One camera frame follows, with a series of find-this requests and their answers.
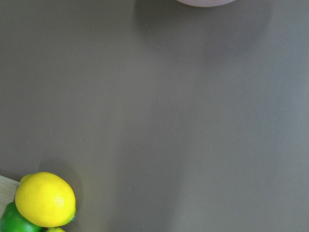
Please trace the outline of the pink bowl with ice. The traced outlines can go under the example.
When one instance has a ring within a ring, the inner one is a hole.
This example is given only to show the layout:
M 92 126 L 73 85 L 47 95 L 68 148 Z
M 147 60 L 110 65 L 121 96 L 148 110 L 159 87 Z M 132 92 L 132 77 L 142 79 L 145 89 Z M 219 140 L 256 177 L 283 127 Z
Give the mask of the pink bowl with ice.
M 189 6 L 207 8 L 207 7 L 217 7 L 226 5 L 231 2 L 234 2 L 235 0 L 177 0 L 177 1 Z

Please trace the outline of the yellow lemon near board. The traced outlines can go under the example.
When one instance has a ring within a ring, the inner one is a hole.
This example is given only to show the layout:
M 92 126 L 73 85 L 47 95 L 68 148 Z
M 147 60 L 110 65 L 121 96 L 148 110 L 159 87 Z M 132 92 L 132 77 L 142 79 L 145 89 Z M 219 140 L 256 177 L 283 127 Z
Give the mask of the yellow lemon near board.
M 25 219 L 46 228 L 66 225 L 76 213 L 71 186 L 49 172 L 24 176 L 15 194 L 15 205 Z

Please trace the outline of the yellow lemon outer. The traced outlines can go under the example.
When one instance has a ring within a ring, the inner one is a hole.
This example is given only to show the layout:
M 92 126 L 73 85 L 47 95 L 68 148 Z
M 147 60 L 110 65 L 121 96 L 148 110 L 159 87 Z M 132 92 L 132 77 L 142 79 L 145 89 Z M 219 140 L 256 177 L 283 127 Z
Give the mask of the yellow lemon outer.
M 65 232 L 61 227 L 47 228 L 45 232 Z

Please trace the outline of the bamboo cutting board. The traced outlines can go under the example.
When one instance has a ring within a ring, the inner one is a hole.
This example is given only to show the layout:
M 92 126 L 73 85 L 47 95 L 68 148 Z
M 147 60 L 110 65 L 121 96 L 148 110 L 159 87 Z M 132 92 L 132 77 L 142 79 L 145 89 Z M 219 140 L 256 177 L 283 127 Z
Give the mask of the bamboo cutting board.
M 18 181 L 0 176 L 0 216 L 2 216 L 7 204 L 14 201 L 19 185 Z

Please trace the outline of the green lime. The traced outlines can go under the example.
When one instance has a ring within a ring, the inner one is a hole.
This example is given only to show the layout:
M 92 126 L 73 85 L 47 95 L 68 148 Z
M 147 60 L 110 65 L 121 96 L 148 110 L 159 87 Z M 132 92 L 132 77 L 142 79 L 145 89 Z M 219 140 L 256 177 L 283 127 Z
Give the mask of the green lime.
M 25 219 L 17 210 L 15 202 L 9 203 L 0 219 L 1 232 L 42 232 L 43 227 Z

